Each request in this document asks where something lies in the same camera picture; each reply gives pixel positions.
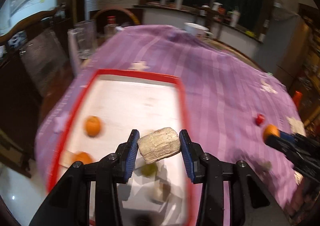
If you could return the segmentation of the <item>orange mandarin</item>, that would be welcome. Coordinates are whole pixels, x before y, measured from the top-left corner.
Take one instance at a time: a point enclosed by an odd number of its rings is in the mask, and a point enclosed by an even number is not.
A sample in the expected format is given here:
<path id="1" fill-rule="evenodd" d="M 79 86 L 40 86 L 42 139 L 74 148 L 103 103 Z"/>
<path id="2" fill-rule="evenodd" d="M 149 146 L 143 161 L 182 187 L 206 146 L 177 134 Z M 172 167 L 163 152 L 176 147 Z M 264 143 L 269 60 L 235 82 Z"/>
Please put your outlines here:
<path id="1" fill-rule="evenodd" d="M 275 125 L 269 124 L 264 128 L 263 131 L 263 141 L 266 143 L 269 136 L 280 137 L 280 131 Z"/>
<path id="2" fill-rule="evenodd" d="M 90 137 L 95 137 L 101 132 L 101 121 L 97 116 L 90 115 L 84 123 L 84 130 Z"/>
<path id="3" fill-rule="evenodd" d="M 72 156 L 72 163 L 77 161 L 82 162 L 83 164 L 91 164 L 94 162 L 91 155 L 86 152 L 74 153 Z"/>

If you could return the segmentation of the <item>small beige block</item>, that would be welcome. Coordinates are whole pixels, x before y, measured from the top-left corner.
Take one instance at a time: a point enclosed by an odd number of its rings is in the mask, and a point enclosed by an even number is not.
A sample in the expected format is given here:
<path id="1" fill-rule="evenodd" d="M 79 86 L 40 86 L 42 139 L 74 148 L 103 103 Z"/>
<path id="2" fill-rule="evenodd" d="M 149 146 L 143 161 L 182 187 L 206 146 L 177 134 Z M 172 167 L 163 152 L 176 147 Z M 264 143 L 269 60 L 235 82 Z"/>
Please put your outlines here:
<path id="1" fill-rule="evenodd" d="M 156 180 L 151 191 L 151 200 L 156 203 L 165 203 L 171 195 L 171 185 L 160 180 Z"/>

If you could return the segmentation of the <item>large beige layered block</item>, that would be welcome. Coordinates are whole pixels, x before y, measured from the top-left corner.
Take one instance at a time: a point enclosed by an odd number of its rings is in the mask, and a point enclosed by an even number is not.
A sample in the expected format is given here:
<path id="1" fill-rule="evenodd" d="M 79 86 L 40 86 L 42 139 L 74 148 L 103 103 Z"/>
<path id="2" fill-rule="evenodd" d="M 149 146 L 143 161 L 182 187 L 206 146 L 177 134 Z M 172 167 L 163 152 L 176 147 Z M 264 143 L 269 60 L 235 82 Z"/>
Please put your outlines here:
<path id="1" fill-rule="evenodd" d="M 152 164 L 180 152 L 180 139 L 170 127 L 161 128 L 141 137 L 138 148 L 146 164 Z"/>

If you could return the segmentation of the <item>round beige chunk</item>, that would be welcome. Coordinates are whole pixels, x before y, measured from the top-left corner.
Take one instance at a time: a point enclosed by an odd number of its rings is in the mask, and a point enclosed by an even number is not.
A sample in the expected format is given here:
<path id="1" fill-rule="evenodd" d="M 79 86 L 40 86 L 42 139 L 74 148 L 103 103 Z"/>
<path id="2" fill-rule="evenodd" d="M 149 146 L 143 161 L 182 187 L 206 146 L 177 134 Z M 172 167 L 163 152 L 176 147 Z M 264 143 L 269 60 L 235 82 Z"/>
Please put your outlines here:
<path id="1" fill-rule="evenodd" d="M 272 163 L 270 161 L 261 163 L 263 171 L 270 171 L 272 169 Z"/>

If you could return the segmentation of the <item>red tomato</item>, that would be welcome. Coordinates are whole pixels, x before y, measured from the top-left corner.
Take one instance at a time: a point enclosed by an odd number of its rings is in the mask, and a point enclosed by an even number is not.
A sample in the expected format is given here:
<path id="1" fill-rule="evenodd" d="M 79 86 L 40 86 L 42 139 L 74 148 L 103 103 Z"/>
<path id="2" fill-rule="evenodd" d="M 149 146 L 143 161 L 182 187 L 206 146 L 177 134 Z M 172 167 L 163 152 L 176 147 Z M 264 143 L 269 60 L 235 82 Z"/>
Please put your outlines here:
<path id="1" fill-rule="evenodd" d="M 257 114 L 257 117 L 256 117 L 256 119 L 255 119 L 255 124 L 257 125 L 257 126 L 260 126 L 260 125 L 262 125 L 263 124 L 263 122 L 265 121 L 265 116 L 263 115 L 263 114 Z"/>
<path id="2" fill-rule="evenodd" d="M 133 222 L 135 226 L 154 226 L 154 220 L 150 214 L 137 215 Z"/>

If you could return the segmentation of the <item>cream knitted cloth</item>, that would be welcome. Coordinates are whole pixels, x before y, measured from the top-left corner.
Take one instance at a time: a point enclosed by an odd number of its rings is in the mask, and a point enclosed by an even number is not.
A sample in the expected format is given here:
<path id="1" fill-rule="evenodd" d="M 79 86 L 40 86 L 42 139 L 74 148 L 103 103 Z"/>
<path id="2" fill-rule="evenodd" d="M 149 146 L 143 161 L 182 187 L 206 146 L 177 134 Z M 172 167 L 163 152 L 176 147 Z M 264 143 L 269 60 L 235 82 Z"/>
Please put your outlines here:
<path id="1" fill-rule="evenodd" d="M 292 118 L 286 117 L 286 119 L 289 122 L 290 129 L 293 134 L 297 133 L 302 136 L 306 136 L 304 124 L 300 120 L 297 120 L 293 117 Z"/>

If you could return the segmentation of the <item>orange red object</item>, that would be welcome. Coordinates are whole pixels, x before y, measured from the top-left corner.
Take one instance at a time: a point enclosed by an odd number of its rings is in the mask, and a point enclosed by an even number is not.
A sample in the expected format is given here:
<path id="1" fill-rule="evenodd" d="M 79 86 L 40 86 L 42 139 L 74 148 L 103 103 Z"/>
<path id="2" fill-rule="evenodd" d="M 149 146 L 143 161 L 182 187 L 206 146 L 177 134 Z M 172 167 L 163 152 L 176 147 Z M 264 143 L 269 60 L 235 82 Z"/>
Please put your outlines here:
<path id="1" fill-rule="evenodd" d="M 295 93 L 293 94 L 292 100 L 293 100 L 297 109 L 299 109 L 302 97 L 303 97 L 303 94 L 299 91 L 295 91 Z"/>

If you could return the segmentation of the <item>purple striped tablecloth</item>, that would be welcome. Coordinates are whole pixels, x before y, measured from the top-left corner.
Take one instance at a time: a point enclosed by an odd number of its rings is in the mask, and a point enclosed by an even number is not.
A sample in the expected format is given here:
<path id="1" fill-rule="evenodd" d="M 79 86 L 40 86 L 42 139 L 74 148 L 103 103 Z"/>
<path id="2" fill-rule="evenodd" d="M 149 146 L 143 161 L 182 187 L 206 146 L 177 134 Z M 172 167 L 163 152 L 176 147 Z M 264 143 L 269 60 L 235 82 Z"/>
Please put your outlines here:
<path id="1" fill-rule="evenodd" d="M 187 128 L 182 130 L 187 130 L 192 142 L 198 143 L 204 152 L 220 161 L 235 164 L 244 160 L 248 163 L 288 220 L 286 213 L 297 188 L 293 165 L 281 152 L 268 147 L 263 141 L 263 131 L 267 125 L 273 124 L 280 131 L 290 133 L 286 117 L 299 118 L 285 86 L 268 73 L 256 70 L 227 53 L 211 48 L 191 34 L 168 25 L 125 28 L 97 49 L 90 63 L 73 79 L 37 132 L 36 160 L 46 186 L 58 140 L 72 105 L 99 69 L 178 77 L 184 87 L 188 122 Z M 265 121 L 257 126 L 255 119 L 259 113 L 265 116 Z M 267 161 L 272 163 L 272 169 L 263 171 L 261 163 Z M 142 174 L 154 175 L 158 162 L 146 164 L 144 161 Z M 191 186 L 193 208 L 189 225 L 197 225 L 202 184 L 191 182 Z M 223 188 L 223 225 L 230 225 L 228 182 L 224 182 Z M 94 198 L 95 182 L 92 182 L 89 225 L 96 225 Z"/>

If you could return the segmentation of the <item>red rimmed white tray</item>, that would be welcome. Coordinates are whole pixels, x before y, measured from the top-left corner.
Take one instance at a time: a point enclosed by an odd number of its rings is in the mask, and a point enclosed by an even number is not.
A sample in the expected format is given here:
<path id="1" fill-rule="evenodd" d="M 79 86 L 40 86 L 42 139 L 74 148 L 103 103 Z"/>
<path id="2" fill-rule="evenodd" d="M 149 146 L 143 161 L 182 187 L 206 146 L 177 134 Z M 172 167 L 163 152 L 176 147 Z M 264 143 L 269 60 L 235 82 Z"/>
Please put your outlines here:
<path id="1" fill-rule="evenodd" d="M 101 121 L 101 132 L 95 137 L 88 136 L 84 130 L 90 115 Z M 97 162 L 115 152 L 134 129 L 145 136 L 164 127 L 179 132 L 187 126 L 184 87 L 178 77 L 99 69 L 72 105 L 54 153 L 47 188 L 51 190 L 67 170 L 59 165 L 64 150 L 86 152 Z M 134 218 L 140 214 L 150 214 L 154 225 L 189 225 L 193 190 L 181 154 L 158 162 L 157 172 L 151 176 L 142 174 L 143 165 L 144 159 L 138 155 L 128 183 L 118 185 L 124 225 L 133 225 Z M 171 195 L 165 203 L 151 200 L 156 180 L 171 185 Z"/>

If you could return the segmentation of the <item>white thermos bottle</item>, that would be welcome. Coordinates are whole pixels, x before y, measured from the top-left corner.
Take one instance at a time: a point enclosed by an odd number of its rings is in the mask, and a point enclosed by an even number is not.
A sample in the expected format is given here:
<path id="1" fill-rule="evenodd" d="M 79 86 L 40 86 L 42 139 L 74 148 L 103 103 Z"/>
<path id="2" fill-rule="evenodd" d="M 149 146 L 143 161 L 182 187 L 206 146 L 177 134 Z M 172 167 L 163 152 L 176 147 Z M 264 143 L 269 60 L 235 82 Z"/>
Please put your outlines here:
<path id="1" fill-rule="evenodd" d="M 239 11 L 239 8 L 236 7 L 231 13 L 231 22 L 230 22 L 231 27 L 236 27 L 236 25 L 240 19 L 240 15 L 241 15 L 241 13 Z"/>

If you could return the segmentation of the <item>white mug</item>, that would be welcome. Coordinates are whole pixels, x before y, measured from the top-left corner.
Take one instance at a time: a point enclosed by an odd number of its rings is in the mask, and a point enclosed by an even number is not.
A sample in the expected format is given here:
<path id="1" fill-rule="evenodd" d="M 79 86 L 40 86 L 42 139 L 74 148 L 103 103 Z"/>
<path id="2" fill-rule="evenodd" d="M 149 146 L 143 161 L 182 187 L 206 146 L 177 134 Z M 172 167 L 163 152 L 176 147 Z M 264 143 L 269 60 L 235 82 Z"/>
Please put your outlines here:
<path id="1" fill-rule="evenodd" d="M 197 38 L 213 36 L 208 28 L 196 23 L 184 23 L 184 30 Z"/>

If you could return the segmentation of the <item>dark small side table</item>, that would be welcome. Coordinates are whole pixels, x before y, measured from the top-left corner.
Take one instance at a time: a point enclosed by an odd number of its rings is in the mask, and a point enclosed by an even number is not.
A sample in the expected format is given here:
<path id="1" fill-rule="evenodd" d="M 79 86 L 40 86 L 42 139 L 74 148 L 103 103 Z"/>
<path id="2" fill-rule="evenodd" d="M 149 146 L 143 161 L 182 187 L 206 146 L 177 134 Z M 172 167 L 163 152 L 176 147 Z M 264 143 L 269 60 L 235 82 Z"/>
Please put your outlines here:
<path id="1" fill-rule="evenodd" d="M 215 32 L 215 40 L 219 40 L 222 34 L 222 25 L 228 25 L 231 23 L 231 15 L 225 13 L 225 10 L 214 11 L 211 7 L 204 6 L 193 6 L 195 8 L 195 14 L 197 17 L 204 17 L 204 26 L 211 30 L 216 24 L 217 31 Z"/>

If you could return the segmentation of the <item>wooden chair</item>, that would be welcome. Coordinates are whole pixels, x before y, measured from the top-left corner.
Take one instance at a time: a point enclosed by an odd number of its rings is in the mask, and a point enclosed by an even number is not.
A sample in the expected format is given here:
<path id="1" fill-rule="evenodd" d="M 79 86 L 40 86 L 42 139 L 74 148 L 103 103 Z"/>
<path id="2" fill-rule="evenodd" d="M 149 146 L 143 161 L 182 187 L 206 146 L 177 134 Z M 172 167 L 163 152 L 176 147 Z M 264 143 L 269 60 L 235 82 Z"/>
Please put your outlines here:
<path id="1" fill-rule="evenodd" d="M 61 4 L 52 10 L 24 18 L 1 35 L 1 45 L 6 46 L 10 53 L 19 54 L 28 76 L 42 97 L 47 94 L 58 70 L 68 61 L 67 27 L 65 4 Z"/>

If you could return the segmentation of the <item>red capped bottle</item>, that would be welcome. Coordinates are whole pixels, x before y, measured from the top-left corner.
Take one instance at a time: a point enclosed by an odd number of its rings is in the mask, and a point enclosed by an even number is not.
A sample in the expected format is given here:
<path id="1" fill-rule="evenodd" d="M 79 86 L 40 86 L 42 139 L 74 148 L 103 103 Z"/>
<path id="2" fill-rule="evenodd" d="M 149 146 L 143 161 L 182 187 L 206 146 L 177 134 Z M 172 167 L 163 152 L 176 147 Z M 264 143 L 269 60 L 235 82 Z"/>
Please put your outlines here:
<path id="1" fill-rule="evenodd" d="M 116 34 L 117 32 L 116 27 L 117 27 L 117 24 L 116 24 L 115 16 L 108 16 L 107 25 L 104 27 L 104 35 L 106 40 L 110 39 Z"/>

